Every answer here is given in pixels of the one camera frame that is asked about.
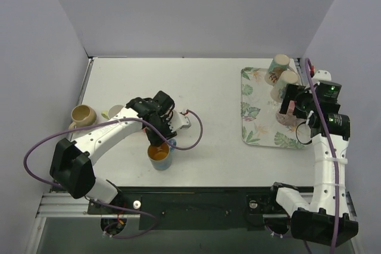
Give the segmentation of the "blue glazed mug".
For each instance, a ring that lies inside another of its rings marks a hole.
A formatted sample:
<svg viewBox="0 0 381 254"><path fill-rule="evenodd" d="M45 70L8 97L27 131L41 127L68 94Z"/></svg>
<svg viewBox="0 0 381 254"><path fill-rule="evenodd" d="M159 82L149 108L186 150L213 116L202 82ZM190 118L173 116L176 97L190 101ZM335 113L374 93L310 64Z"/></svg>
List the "blue glazed mug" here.
<svg viewBox="0 0 381 254"><path fill-rule="evenodd" d="M150 145L147 150L147 156L154 167L158 171L168 169L172 163L172 154L174 147L164 142L160 146Z"/></svg>

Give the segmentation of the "pink patterned mug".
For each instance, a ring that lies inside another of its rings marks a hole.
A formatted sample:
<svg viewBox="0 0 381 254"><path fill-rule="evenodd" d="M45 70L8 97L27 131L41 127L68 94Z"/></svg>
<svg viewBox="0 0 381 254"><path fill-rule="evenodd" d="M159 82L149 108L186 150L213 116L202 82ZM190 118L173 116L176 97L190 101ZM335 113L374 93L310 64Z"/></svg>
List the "pink patterned mug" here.
<svg viewBox="0 0 381 254"><path fill-rule="evenodd" d="M295 115L293 115L294 109L295 102L290 101L286 114L281 114L279 111L276 113L277 122L283 126L295 126L298 122L298 119Z"/></svg>

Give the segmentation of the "light green mug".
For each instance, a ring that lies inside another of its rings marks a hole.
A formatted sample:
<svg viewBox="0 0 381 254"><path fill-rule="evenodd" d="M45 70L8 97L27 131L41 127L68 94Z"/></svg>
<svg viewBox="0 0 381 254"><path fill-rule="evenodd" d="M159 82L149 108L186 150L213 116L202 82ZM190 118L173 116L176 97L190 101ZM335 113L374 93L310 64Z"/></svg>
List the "light green mug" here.
<svg viewBox="0 0 381 254"><path fill-rule="evenodd" d="M102 111L101 116L104 119L109 120L115 117L123 108L124 108L124 105L114 105L109 110Z"/></svg>

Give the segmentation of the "beige round mug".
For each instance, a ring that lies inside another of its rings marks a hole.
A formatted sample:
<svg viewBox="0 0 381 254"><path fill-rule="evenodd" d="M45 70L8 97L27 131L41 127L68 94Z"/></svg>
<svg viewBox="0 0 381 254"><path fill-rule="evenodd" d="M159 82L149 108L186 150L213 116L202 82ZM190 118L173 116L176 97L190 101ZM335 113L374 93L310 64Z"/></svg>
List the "beige round mug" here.
<svg viewBox="0 0 381 254"><path fill-rule="evenodd" d="M78 105L71 112L72 123L69 129L91 126L96 123L97 114L88 105Z"/></svg>

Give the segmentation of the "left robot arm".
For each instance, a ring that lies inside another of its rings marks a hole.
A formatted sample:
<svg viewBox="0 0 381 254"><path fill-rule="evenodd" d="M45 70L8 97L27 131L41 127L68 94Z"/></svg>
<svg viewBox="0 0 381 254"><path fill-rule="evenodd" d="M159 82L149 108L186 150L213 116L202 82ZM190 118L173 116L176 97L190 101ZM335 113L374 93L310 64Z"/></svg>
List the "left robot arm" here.
<svg viewBox="0 0 381 254"><path fill-rule="evenodd" d="M115 116L88 134L72 142L60 140L54 150L51 177L73 198L99 200L107 212L118 212L123 202L116 186L96 177L93 166L116 144L142 129L153 146L174 137L177 128L170 125L174 107L174 100L163 91L153 98L130 100Z"/></svg>

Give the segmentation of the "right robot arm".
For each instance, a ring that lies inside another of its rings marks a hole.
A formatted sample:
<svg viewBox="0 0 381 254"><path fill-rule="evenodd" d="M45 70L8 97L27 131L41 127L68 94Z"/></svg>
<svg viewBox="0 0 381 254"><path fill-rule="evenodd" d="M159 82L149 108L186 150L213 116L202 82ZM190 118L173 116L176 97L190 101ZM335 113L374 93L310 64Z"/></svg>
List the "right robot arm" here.
<svg viewBox="0 0 381 254"><path fill-rule="evenodd" d="M349 116L339 113L341 85L320 81L313 87L288 84L280 113L294 102L293 114L310 128L314 148L314 186L311 202L299 189L274 183L266 196L269 210L284 210L291 219L295 239L326 246L340 246L358 233L358 222L349 217L346 202L346 150L350 138Z"/></svg>

